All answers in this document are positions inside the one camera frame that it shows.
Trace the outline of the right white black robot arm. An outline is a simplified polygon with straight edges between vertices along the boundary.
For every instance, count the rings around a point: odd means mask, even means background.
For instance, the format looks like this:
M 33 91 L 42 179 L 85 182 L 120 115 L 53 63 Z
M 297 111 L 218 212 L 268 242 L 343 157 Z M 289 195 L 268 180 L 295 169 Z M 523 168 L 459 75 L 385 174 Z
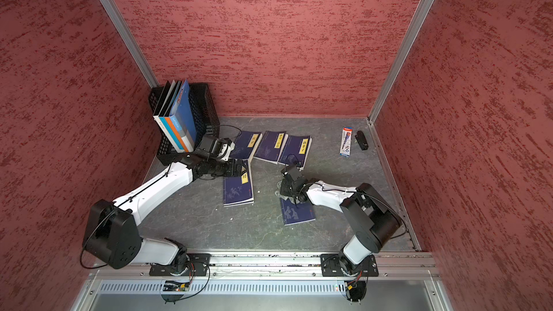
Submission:
M 282 169 L 280 195 L 294 204 L 310 204 L 327 207 L 343 214 L 353 236 L 336 255 L 322 259 L 323 274 L 326 269 L 342 276 L 375 276 L 370 271 L 372 256 L 404 226 L 403 219 L 370 184 L 355 188 L 339 187 L 316 179 L 307 179 L 298 167 Z

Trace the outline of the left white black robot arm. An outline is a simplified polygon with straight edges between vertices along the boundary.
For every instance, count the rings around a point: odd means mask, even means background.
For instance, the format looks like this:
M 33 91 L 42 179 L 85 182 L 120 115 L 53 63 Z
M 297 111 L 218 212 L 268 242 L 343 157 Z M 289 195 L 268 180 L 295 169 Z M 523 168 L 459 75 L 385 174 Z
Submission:
M 90 253 L 113 269 L 150 264 L 162 267 L 173 276 L 189 272 L 190 259 L 183 244 L 168 238 L 144 238 L 139 233 L 139 224 L 175 192 L 200 177 L 240 177 L 245 170 L 246 162 L 242 159 L 185 155 L 128 194 L 113 201 L 99 200 L 93 204 L 82 253 Z

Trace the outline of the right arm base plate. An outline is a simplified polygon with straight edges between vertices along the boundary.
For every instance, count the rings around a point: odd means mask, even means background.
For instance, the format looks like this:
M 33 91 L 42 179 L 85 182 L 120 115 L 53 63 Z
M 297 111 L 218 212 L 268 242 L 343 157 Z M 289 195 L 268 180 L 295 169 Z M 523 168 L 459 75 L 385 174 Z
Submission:
M 360 263 L 351 263 L 344 255 L 322 254 L 321 271 L 323 276 L 377 277 L 379 276 L 374 255 L 365 257 Z

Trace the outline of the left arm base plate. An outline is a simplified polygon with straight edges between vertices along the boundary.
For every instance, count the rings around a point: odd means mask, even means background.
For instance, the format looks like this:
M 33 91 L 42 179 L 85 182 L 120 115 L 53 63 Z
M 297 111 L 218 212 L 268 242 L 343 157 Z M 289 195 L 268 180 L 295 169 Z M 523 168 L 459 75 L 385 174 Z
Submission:
M 211 255 L 208 253 L 187 253 L 178 256 L 170 265 L 151 265 L 150 276 L 170 277 L 204 277 L 207 276 L 207 268 L 210 266 Z

